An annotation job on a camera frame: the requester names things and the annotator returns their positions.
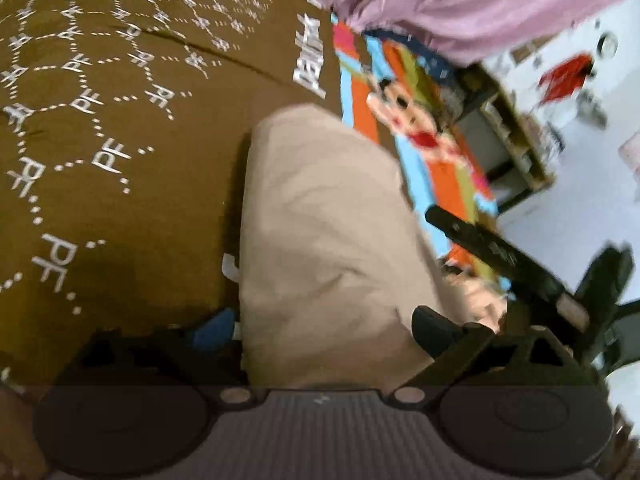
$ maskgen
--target robotic device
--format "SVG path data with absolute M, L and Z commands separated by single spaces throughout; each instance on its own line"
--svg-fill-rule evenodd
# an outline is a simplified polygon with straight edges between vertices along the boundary
M 600 478 L 614 417 L 590 363 L 629 248 L 607 246 L 571 294 L 495 234 L 439 208 L 427 220 L 511 280 L 505 334 L 418 307 L 434 364 L 383 396 L 252 388 L 175 332 L 97 333 L 36 409 L 52 480 Z

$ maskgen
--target white wall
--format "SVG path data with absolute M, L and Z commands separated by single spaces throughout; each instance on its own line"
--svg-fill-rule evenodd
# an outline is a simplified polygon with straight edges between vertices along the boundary
M 558 180 L 500 216 L 504 237 L 576 286 L 590 259 L 607 240 L 631 243 L 638 269 L 624 300 L 640 298 L 638 184 L 618 149 L 640 130 L 640 70 L 604 99 L 606 131 L 580 121 L 563 131 L 567 148 Z
M 598 19 L 600 28 L 596 29 Z M 601 60 L 597 56 L 596 48 L 603 32 L 613 32 L 620 42 L 612 59 Z M 598 75 L 585 86 L 593 89 L 597 97 L 605 98 L 624 81 L 627 74 L 640 68 L 640 0 L 625 0 L 576 28 L 562 32 L 518 66 L 508 52 L 487 58 L 483 65 L 507 91 L 516 92 L 516 108 L 529 112 L 538 101 L 534 88 L 543 73 L 580 52 L 591 53 L 598 71 Z M 542 58 L 542 65 L 535 68 L 537 56 Z M 556 110 L 553 108 L 540 110 L 535 115 L 541 122 L 551 121 L 559 127 L 575 117 L 576 108 L 571 102 L 557 106 Z

